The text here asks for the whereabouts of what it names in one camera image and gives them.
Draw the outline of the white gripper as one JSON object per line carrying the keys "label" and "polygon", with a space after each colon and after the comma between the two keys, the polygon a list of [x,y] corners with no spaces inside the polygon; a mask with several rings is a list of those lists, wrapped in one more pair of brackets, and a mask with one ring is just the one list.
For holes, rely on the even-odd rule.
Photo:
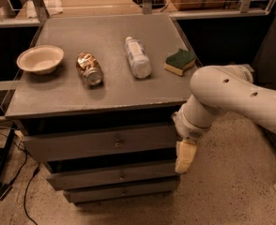
{"label": "white gripper", "polygon": [[176,143],[176,173],[186,173],[190,168],[197,151],[196,142],[201,140],[210,127],[198,127],[188,120],[184,114],[184,107],[174,112],[172,119],[177,134],[183,139]]}

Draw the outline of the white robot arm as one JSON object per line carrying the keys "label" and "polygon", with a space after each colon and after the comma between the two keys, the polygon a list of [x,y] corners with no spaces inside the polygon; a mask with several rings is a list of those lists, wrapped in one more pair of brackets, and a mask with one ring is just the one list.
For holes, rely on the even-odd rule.
{"label": "white robot arm", "polygon": [[177,173],[185,173],[195,156],[197,142],[212,123],[228,112],[239,113],[276,134],[276,90],[253,84],[253,75],[242,65],[197,69],[190,81],[191,96],[173,114],[177,134]]}

